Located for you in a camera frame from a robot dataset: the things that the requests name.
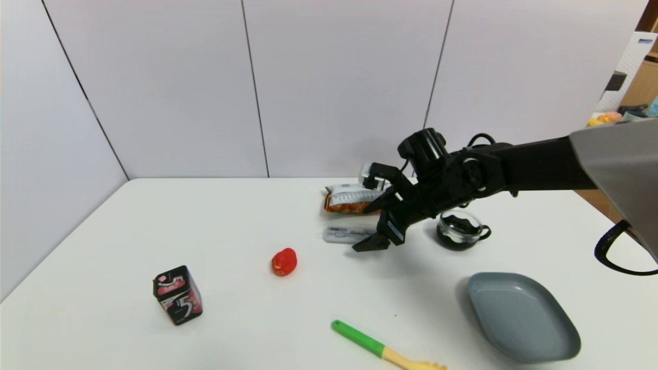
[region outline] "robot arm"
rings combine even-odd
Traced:
[[[640,123],[617,126],[626,126],[629,130],[641,126]],[[653,120],[652,126],[658,127],[658,120]],[[411,163],[417,174],[416,184],[395,167],[380,163],[370,166],[363,177],[365,187],[381,187],[384,181],[391,186],[365,209],[366,212],[382,210],[377,233],[355,244],[354,250],[384,250],[390,242],[400,245],[405,242],[407,228],[414,223],[501,191],[510,191],[515,196],[521,190],[597,188],[581,165],[583,158],[577,155],[569,137],[522,145],[469,144],[453,153],[444,145],[443,136],[427,128],[398,146],[400,156]]]

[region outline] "white table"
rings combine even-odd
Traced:
[[[655,369],[658,278],[593,256],[612,224],[573,192],[526,192],[469,206],[491,238],[469,251],[433,241],[354,253],[327,225],[376,216],[322,211],[322,187],[350,179],[141,179],[123,186],[3,302],[3,369],[394,369],[330,329],[334,319],[405,356],[465,369]],[[286,247],[299,265],[270,272]],[[617,260],[650,268],[627,236]],[[204,313],[175,327],[152,296],[156,274],[186,264]],[[517,363],[483,337],[465,296],[480,271],[542,283],[578,329],[574,359]]]

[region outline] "gray dish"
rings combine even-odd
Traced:
[[[478,273],[468,294],[489,341],[523,362],[570,359],[580,351],[580,336],[553,294],[529,277]]]

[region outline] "number 5 logo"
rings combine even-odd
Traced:
[[[184,317],[189,316],[190,313],[192,312],[192,302],[187,302],[187,301],[186,301],[186,299],[188,299],[189,297],[190,297],[190,296],[184,296],[184,297],[181,297],[181,298],[178,300],[178,305],[179,305],[180,307],[187,306],[187,308],[188,308],[188,312],[185,313],[185,316],[184,316]]]

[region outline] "gray cover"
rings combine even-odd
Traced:
[[[658,261],[658,119],[595,126],[569,138],[581,167]]]
[[[478,273],[468,293],[489,341],[524,362],[570,359],[580,351],[576,327],[540,283],[513,273]]]

